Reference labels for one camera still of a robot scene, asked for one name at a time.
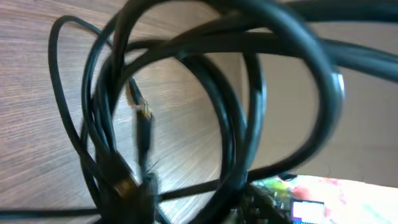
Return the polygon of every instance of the wall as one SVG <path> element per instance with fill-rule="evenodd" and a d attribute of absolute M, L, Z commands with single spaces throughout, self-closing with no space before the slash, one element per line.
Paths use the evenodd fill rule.
<path fill-rule="evenodd" d="M 328 23 L 313 28 L 322 37 L 398 53 L 398 29 L 391 25 Z M 253 167 L 296 150 L 308 136 L 318 106 L 315 85 L 303 62 L 272 55 L 261 55 L 261 62 L 268 100 Z M 346 100 L 339 125 L 321 153 L 296 172 L 398 187 L 398 85 L 347 69 L 340 72 Z M 245 78 L 243 83 L 247 105 Z"/>

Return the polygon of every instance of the wire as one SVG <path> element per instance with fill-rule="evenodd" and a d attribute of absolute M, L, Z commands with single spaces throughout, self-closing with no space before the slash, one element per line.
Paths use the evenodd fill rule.
<path fill-rule="evenodd" d="M 81 160 L 81 168 L 96 205 L 95 209 L 77 210 L 4 210 L 0 219 L 54 218 L 99 213 L 101 219 L 123 219 L 129 223 L 129 209 L 117 185 L 124 180 L 129 168 L 118 154 L 112 117 L 123 86 L 128 83 L 132 100 L 142 106 L 144 96 L 133 76 L 146 65 L 164 58 L 175 58 L 187 67 L 203 85 L 215 108 L 222 138 L 220 179 L 196 186 L 166 192 L 160 201 L 186 197 L 215 190 L 205 207 L 190 223 L 218 223 L 231 206 L 237 204 L 247 183 L 265 179 L 294 169 L 314 156 L 332 135 L 341 113 L 344 98 L 343 77 L 336 66 L 365 72 L 398 83 L 396 55 L 379 50 L 321 40 L 306 22 L 366 21 L 398 22 L 398 2 L 395 1 L 297 1 L 279 4 L 271 0 L 202 0 L 224 16 L 180 34 L 172 40 L 138 40 L 128 42 L 135 23 L 146 10 L 166 0 L 132 0 L 100 31 L 73 16 L 55 21 L 49 38 L 49 69 L 55 99 L 65 130 Z M 74 128 L 63 94 L 57 61 L 57 41 L 64 23 L 76 22 L 98 37 L 86 61 L 81 84 L 83 125 L 80 135 Z M 246 32 L 266 27 L 272 33 Z M 114 32 L 113 43 L 109 37 Z M 111 55 L 102 64 L 91 94 L 93 72 L 104 45 L 111 47 Z M 133 62 L 126 64 L 124 56 L 146 49 Z M 241 52 L 249 80 L 249 113 L 247 119 L 231 85 L 220 69 L 204 54 L 213 52 Z M 315 125 L 308 139 L 289 157 L 270 166 L 248 172 L 261 137 L 266 110 L 266 83 L 257 54 L 276 54 L 303 59 L 318 87 L 319 108 Z M 147 176 L 146 158 L 150 141 L 150 122 L 145 116 L 137 120 L 137 132 L 142 144 L 137 146 L 142 176 Z M 95 146 L 95 158 L 87 151 L 88 137 Z M 159 207 L 157 221 L 170 223 Z"/>

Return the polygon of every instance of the wooden floor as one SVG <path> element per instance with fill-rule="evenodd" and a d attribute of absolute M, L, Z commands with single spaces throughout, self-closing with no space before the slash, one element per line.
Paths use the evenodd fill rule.
<path fill-rule="evenodd" d="M 70 14 L 102 28 L 124 1 L 0 0 L 0 207 L 93 206 L 53 96 L 47 41 L 58 17 Z M 173 37 L 215 17 L 200 3 L 166 4 L 144 15 L 132 39 Z M 77 128 L 81 122 L 81 75 L 94 39 L 86 31 L 67 25 L 58 44 L 61 79 Z M 98 65 L 108 54 L 104 49 Z M 237 58 L 217 58 L 215 55 L 215 60 L 224 62 L 222 69 L 239 72 L 233 67 L 239 63 L 225 65 L 227 60 L 239 62 Z M 136 80 L 156 118 L 151 161 L 157 162 L 154 170 L 161 180 L 161 191 L 217 178 L 221 154 L 218 122 L 196 79 L 177 62 L 163 60 L 141 71 Z M 136 171 L 134 120 L 122 96 L 114 119 L 118 149 Z M 209 195 L 163 203 L 162 208 L 174 223 L 183 223 Z"/>

